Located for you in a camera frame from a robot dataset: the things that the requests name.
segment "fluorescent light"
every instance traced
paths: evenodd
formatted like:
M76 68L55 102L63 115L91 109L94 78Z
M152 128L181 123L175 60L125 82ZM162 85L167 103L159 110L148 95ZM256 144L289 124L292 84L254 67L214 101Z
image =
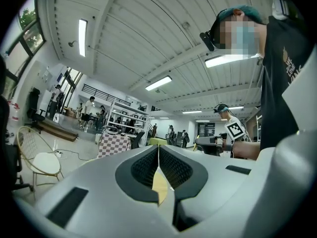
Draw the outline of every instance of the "fluorescent light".
M183 112L183 114L192 114L192 113L201 113L202 111L199 110L199 111L186 111L186 112Z
M259 54L256 54L255 56L252 56L250 58L256 58L258 56ZM211 68L220 64L244 60L244 59L249 59L249 58L244 55L220 55L220 56L216 56L216 57L205 60L205 64L207 68Z
M84 19L79 20L78 27L78 43L79 43L79 54L83 57L86 56L86 30L87 21Z
M244 106L230 107L229 109L242 109Z
M154 82L153 84L147 86L145 89L147 89L148 91L151 91L151 90L158 88L159 86L164 85L164 84L171 82L171 81L172 81L172 78L170 76L167 76L167 77L162 78L159 81Z

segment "ceiling beam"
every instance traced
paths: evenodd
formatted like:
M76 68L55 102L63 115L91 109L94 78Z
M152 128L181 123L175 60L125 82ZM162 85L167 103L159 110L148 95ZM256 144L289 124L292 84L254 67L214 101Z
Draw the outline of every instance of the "ceiling beam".
M204 97L204 96L210 96L210 95L216 95L216 94L222 94L222 93L228 93L228 92L235 92L235 91L241 91L241 90L247 90L249 89L250 84L244 84L244 85L235 85L235 86L230 86L230 87L225 87L225 88L219 88L215 90L209 90L205 92L200 92L200 93L194 93L194 94L189 94L181 97L176 97L173 99L168 99L168 100L163 100L163 101L157 101L157 104L165 104L173 101L182 101L182 100L189 100L193 98L198 98L198 97ZM257 83L254 82L251 84L250 89L257 88Z
M55 0L46 0L46 10L47 10L47 18L49 31L52 38L53 46L58 56L58 59L63 58L63 53L60 48L57 30L56 30L56 22L55 22Z
M259 105L259 103L249 103L249 104L245 104L244 108L245 109L249 109L249 108L255 108ZM213 107L207 108L207 109L201 109L201 108L196 108L195 110L201 110L202 113L194 113L194 116L197 115L204 115L204 112L213 112ZM183 111L174 111L174 114L182 114Z
M137 83L135 83L134 85L132 85L130 87L130 91L134 91L137 88L142 87L142 86L147 86L149 84L148 83L149 81L155 79L160 74L172 69L173 67L182 63L183 61L187 61L187 60L193 58L194 56L200 55L201 53L204 53L204 52L206 52L206 53L209 52L207 47L205 46L205 44L199 44L199 45L181 53L180 55L174 57L173 59L167 61L166 63L161 64L155 70L150 72L146 77L140 79L140 81L138 81Z
M97 16L96 24L95 24L95 29L93 33L93 40L92 40L92 48L97 50L100 37L101 37L101 32L103 30L106 17L109 13L110 8L112 7L114 0L104 0L104 4L100 8L99 14ZM93 52L92 55L92 73L94 74L95 68L96 68L96 62L97 62L97 52Z
M261 110L261 108L260 109L256 109L256 108L254 108L253 110L252 110L252 112L251 112L251 114L250 114L250 116L248 117L248 119L246 120L246 121L249 121L249 120L251 120L257 113L259 113L260 112L260 110Z

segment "checkered box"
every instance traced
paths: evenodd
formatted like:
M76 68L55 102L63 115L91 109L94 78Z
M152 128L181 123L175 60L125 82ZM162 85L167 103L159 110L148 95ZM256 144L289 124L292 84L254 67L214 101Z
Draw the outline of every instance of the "checkered box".
M99 153L97 158L114 155L130 149L131 142L129 137L104 134L99 144Z

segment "ceiling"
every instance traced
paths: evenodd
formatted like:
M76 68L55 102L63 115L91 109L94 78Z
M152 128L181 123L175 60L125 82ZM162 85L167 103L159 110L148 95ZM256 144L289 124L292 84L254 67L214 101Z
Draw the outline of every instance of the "ceiling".
M221 51L210 54L199 37L238 4L253 5L264 21L271 15L271 0L47 0L47 16L67 66L76 62L76 70L174 114L202 110L192 117L216 119L212 108L226 103L244 105L238 116L247 118L260 103L258 59L206 68L205 59ZM81 18L88 21L86 57L68 45L78 40ZM166 75L171 83L145 90Z

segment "black office chair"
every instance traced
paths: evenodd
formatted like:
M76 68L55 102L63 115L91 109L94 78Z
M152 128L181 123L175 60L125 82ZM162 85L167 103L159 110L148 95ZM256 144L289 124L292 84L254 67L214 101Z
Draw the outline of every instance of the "black office chair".
M40 90L37 88L33 88L32 92L29 95L29 109L26 112L28 118L32 119L32 123L26 123L25 125L30 125L31 128L36 128L41 134L41 128L38 125L39 121L44 121L45 117L41 114L45 111L41 109L41 113L37 114L36 111L38 110L38 100Z
M133 140L133 143L131 145L131 149L136 149L136 148L139 148L139 141L141 139L141 137L143 137L144 135L144 131L140 132L137 137Z
M20 176L17 177L17 173L22 170L21 165L21 155L18 151L18 147L14 145L8 145L5 143L5 132L6 125L8 123L9 117L9 105L6 99L1 95L4 91L4 82L5 82L5 63L3 59L0 59L0 135L3 135L0 139L1 148L4 153L4 159L6 162L8 176L7 179L10 182L11 190L16 190L20 188L29 187L31 191L33 191L33 187L28 183L23 183L23 179Z
M9 169L8 179L10 180L11 190L30 188L30 191L34 191L34 187L29 183L24 183L22 176L17 175L22 171L21 154L19 153L16 145L5 145L5 155L7 167Z

